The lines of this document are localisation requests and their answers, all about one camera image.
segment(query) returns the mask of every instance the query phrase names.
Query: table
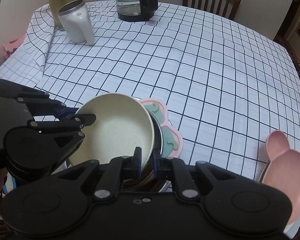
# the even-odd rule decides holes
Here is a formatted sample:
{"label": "table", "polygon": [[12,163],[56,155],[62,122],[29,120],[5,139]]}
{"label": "table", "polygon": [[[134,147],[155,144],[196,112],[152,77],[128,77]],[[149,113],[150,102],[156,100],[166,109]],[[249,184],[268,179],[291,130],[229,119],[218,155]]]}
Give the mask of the table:
{"label": "table", "polygon": [[159,98],[184,138],[186,164],[204,160],[258,180],[268,162],[264,142],[275,129],[300,151],[300,80],[282,46],[173,4],[160,3],[150,21],[139,23],[119,20],[114,1],[88,8],[94,46],[54,30],[45,5],[0,78],[47,91],[67,106],[107,92]]}

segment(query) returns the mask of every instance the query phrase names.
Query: white checkered tablecloth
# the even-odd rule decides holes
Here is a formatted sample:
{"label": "white checkered tablecloth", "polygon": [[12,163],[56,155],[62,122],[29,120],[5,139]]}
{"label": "white checkered tablecloth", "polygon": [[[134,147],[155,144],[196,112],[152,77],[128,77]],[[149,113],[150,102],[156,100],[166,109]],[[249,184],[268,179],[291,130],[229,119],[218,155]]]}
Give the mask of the white checkered tablecloth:
{"label": "white checkered tablecloth", "polygon": [[259,179],[268,162],[264,142],[275,129],[300,151],[300,80],[282,46],[178,5],[161,3],[154,17],[137,23],[119,20],[114,1],[88,8],[94,46],[73,44],[54,30],[46,5],[0,78],[47,91],[70,107],[106,92],[159,98],[184,138],[187,164],[204,160]]}

